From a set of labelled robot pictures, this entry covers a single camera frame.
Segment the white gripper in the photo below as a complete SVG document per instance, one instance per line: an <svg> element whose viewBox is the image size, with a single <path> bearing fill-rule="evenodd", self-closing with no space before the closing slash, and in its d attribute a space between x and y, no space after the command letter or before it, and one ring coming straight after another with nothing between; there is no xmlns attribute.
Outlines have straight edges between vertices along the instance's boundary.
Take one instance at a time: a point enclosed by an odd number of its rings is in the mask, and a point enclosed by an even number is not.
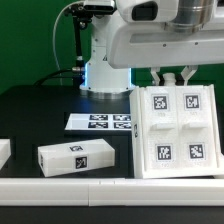
<svg viewBox="0 0 224 224"><path fill-rule="evenodd" d="M113 68L150 68L155 86L159 67L185 66L181 76L187 85L197 65L224 62L224 24L208 23L196 33L180 34L155 23L110 23L106 55Z"/></svg>

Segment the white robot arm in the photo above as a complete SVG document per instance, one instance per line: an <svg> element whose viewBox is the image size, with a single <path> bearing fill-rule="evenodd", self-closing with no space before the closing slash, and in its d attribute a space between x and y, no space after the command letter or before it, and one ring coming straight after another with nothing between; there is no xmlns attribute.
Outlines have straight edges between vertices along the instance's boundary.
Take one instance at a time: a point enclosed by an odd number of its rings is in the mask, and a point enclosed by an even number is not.
<svg viewBox="0 0 224 224"><path fill-rule="evenodd" d="M84 0L93 15L85 86L128 91L130 70L181 66L187 81L205 64L224 63L224 0Z"/></svg>

